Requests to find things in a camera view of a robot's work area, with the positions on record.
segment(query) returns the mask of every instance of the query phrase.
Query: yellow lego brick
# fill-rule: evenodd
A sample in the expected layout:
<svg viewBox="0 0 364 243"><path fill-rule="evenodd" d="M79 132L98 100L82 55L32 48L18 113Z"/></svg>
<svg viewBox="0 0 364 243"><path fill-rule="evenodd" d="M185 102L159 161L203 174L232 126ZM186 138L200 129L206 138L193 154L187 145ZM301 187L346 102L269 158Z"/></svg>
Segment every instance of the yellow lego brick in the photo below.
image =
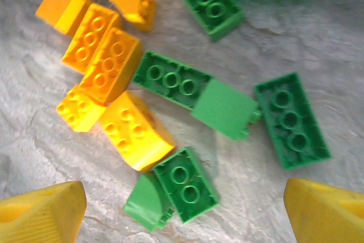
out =
<svg viewBox="0 0 364 243"><path fill-rule="evenodd" d="M85 210L81 182L0 200L0 243L75 243Z"/></svg>
<svg viewBox="0 0 364 243"><path fill-rule="evenodd" d="M90 4L90 0L43 0L35 15L60 33L73 36Z"/></svg>
<svg viewBox="0 0 364 243"><path fill-rule="evenodd" d="M75 85L57 106L57 112L75 132L88 132L106 107L94 102Z"/></svg>
<svg viewBox="0 0 364 243"><path fill-rule="evenodd" d="M284 205L297 243L364 242L364 194L289 179Z"/></svg>
<svg viewBox="0 0 364 243"><path fill-rule="evenodd" d="M176 146L146 103L128 91L105 110L100 123L125 162L137 171L148 171Z"/></svg>
<svg viewBox="0 0 364 243"><path fill-rule="evenodd" d="M109 0L140 31L151 31L155 14L155 0Z"/></svg>
<svg viewBox="0 0 364 243"><path fill-rule="evenodd" d="M128 86L142 53L140 39L112 28L102 40L80 89L100 104L114 101Z"/></svg>
<svg viewBox="0 0 364 243"><path fill-rule="evenodd" d="M63 56L62 62L85 74L102 38L112 27L121 28L119 14L92 3Z"/></svg>

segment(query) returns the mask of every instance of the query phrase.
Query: building block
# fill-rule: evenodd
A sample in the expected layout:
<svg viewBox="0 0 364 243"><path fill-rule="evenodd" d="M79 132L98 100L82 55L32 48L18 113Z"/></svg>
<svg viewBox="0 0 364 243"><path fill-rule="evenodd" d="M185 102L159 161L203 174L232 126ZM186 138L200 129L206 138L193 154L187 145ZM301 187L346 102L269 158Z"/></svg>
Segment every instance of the building block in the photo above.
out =
<svg viewBox="0 0 364 243"><path fill-rule="evenodd" d="M80 89L99 104L114 101L128 86L142 54L140 39L112 28L95 53Z"/></svg>
<svg viewBox="0 0 364 243"><path fill-rule="evenodd" d="M207 85L191 115L234 141L246 139L247 125L262 116L256 101L216 79Z"/></svg>
<svg viewBox="0 0 364 243"><path fill-rule="evenodd" d="M297 73L260 83L255 94L285 170L331 158Z"/></svg>
<svg viewBox="0 0 364 243"><path fill-rule="evenodd" d="M112 28L121 28L116 11L92 3L77 29L62 62L75 71L85 74L103 36Z"/></svg>
<svg viewBox="0 0 364 243"><path fill-rule="evenodd" d="M155 0L109 0L139 31L153 29Z"/></svg>
<svg viewBox="0 0 364 243"><path fill-rule="evenodd" d="M90 0L43 0L35 15L62 34L75 35Z"/></svg>
<svg viewBox="0 0 364 243"><path fill-rule="evenodd" d="M291 178L284 205L297 243L364 242L364 193Z"/></svg>
<svg viewBox="0 0 364 243"><path fill-rule="evenodd" d="M147 172L139 178L123 212L153 232L164 228L174 210L156 175Z"/></svg>
<svg viewBox="0 0 364 243"><path fill-rule="evenodd" d="M185 147L153 168L183 223L215 207L220 196L199 158Z"/></svg>
<svg viewBox="0 0 364 243"><path fill-rule="evenodd" d="M176 146L147 104L129 91L111 103L100 123L125 162L137 171L148 171Z"/></svg>
<svg viewBox="0 0 364 243"><path fill-rule="evenodd" d="M243 13L236 0L185 0L199 24L215 42L237 28Z"/></svg>
<svg viewBox="0 0 364 243"><path fill-rule="evenodd" d="M212 76L154 51L146 51L133 82L187 109L193 109Z"/></svg>
<svg viewBox="0 0 364 243"><path fill-rule="evenodd" d="M1 243L74 243L86 210L81 182L0 200Z"/></svg>
<svg viewBox="0 0 364 243"><path fill-rule="evenodd" d="M99 105L75 85L57 106L57 113L75 132L88 132L106 107Z"/></svg>

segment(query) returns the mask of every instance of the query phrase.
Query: green lego brick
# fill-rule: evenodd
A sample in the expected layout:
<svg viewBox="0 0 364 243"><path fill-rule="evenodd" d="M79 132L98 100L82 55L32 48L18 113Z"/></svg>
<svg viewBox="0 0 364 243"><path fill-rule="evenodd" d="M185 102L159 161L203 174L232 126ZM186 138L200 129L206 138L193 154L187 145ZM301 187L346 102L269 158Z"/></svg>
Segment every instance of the green lego brick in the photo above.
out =
<svg viewBox="0 0 364 243"><path fill-rule="evenodd" d="M198 98L191 115L234 141L246 139L246 126L262 116L256 101L216 79Z"/></svg>
<svg viewBox="0 0 364 243"><path fill-rule="evenodd" d="M221 39L243 21L242 9L236 0L185 0L185 2L213 42Z"/></svg>
<svg viewBox="0 0 364 243"><path fill-rule="evenodd" d="M255 94L285 170L331 158L297 73L260 83Z"/></svg>
<svg viewBox="0 0 364 243"><path fill-rule="evenodd" d="M150 232L163 229L174 213L162 185L152 172L140 177L123 211Z"/></svg>
<svg viewBox="0 0 364 243"><path fill-rule="evenodd" d="M133 82L187 109L193 109L212 76L154 51L146 51Z"/></svg>
<svg viewBox="0 0 364 243"><path fill-rule="evenodd" d="M220 200L209 175L191 147L173 154L153 170L183 223L211 210Z"/></svg>

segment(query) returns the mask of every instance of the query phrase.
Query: lego duplo brick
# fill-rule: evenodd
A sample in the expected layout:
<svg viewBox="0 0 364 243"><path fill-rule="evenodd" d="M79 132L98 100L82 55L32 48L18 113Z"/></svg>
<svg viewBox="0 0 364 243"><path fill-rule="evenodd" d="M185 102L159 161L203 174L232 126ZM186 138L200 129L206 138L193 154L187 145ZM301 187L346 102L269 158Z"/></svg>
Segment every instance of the lego duplo brick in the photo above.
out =
<svg viewBox="0 0 364 243"><path fill-rule="evenodd" d="M155 0L109 0L140 31L153 29Z"/></svg>
<svg viewBox="0 0 364 243"><path fill-rule="evenodd" d="M211 178L191 147L153 168L183 223L211 210L220 200Z"/></svg>
<svg viewBox="0 0 364 243"><path fill-rule="evenodd" d="M137 171L148 171L176 146L147 104L129 91L111 103L100 123L124 161Z"/></svg>
<svg viewBox="0 0 364 243"><path fill-rule="evenodd" d="M116 11L92 3L77 29L62 62L75 71L85 74L97 52L102 38L112 28L121 28Z"/></svg>
<svg viewBox="0 0 364 243"><path fill-rule="evenodd" d="M191 115L234 141L246 139L247 125L262 116L256 101L216 79L206 86Z"/></svg>
<svg viewBox="0 0 364 243"><path fill-rule="evenodd" d="M0 200L1 243L74 243L86 211L81 182Z"/></svg>
<svg viewBox="0 0 364 243"><path fill-rule="evenodd" d="M62 34L73 36L91 0L43 0L35 15Z"/></svg>
<svg viewBox="0 0 364 243"><path fill-rule="evenodd" d="M108 104L126 89L142 58L140 39L112 28L105 34L80 83L80 89L100 104Z"/></svg>
<svg viewBox="0 0 364 243"><path fill-rule="evenodd" d="M193 109L212 76L154 51L146 51L133 82L179 104Z"/></svg>
<svg viewBox="0 0 364 243"><path fill-rule="evenodd" d="M331 158L297 73L260 83L255 94L285 170Z"/></svg>
<svg viewBox="0 0 364 243"><path fill-rule="evenodd" d="M106 106L99 105L75 85L57 106L57 113L75 132L88 132Z"/></svg>
<svg viewBox="0 0 364 243"><path fill-rule="evenodd" d="M139 178L123 206L123 212L153 232L164 228L174 210L156 175L147 172Z"/></svg>
<svg viewBox="0 0 364 243"><path fill-rule="evenodd" d="M289 179L284 206L297 243L364 242L364 194Z"/></svg>
<svg viewBox="0 0 364 243"><path fill-rule="evenodd" d="M185 0L199 24L215 42L237 28L243 13L236 0Z"/></svg>

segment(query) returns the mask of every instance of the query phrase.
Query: floor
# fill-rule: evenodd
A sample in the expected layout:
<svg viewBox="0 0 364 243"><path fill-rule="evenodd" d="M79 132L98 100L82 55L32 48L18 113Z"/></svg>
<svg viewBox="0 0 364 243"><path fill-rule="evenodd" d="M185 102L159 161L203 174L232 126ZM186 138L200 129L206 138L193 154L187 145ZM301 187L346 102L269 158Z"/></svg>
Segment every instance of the floor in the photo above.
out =
<svg viewBox="0 0 364 243"><path fill-rule="evenodd" d="M130 85L179 147L196 149L221 194L214 210L187 225L174 216L153 234L121 210L140 174L99 124L74 133L55 112L81 75L61 64L70 38L35 18L41 1L0 0L0 198L81 180L88 207L77 242L292 243L283 204L288 178L364 192L364 0L239 0L246 22L217 43L182 0L156 0L151 33L125 24L144 49L194 65L249 96L255 84L298 71L333 155L283 171L263 120L250 127L247 141L233 142Z"/></svg>

